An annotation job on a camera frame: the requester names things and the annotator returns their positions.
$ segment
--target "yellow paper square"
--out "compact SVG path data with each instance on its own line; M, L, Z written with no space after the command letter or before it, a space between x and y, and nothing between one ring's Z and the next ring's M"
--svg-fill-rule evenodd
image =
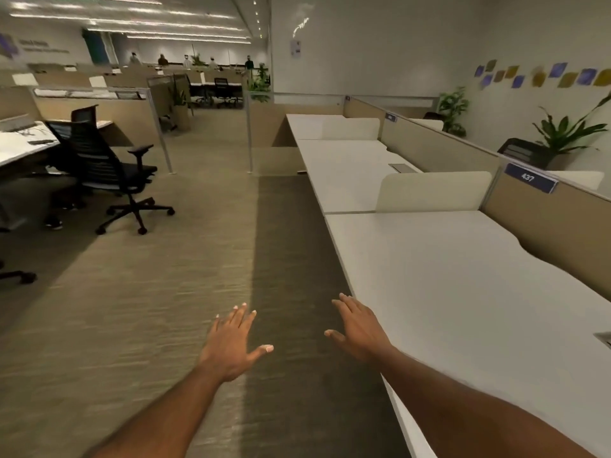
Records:
M577 72L567 72L560 79L558 88L571 88L575 84L575 80L577 80L578 75L579 73Z

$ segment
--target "ceiling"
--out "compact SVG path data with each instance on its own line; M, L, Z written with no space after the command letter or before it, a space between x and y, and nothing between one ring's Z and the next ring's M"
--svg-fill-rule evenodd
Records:
M266 39L270 12L267 0L0 0L0 10L140 38L223 43Z

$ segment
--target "chair wheel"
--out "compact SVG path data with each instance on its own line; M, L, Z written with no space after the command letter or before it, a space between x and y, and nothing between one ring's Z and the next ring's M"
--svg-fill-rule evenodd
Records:
M21 284L32 284L37 278L36 273L24 273L21 276Z

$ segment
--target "plant pot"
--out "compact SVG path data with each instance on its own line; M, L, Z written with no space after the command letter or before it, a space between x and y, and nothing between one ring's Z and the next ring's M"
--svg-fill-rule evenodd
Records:
M184 104L182 106L174 106L172 108L172 120L176 128L181 132L191 130L191 121L189 120L189 107Z

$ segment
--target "chair backrest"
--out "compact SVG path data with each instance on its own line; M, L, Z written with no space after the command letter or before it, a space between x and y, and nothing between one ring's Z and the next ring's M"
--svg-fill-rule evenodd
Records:
M537 143L521 140L519 138L509 138L503 146L500 147L499 154L504 154L512 159L523 161L531 164L534 167L545 169L544 165L547 162L544 158L541 158L541 154L548 153L545 146L538 145Z
M81 109L74 109L70 114L70 120L72 122L89 122L96 125L95 108L97 104L89 107L82 107Z
M45 121L49 130L74 159L72 176L101 189L127 189L123 165L104 141L95 125L88 122Z

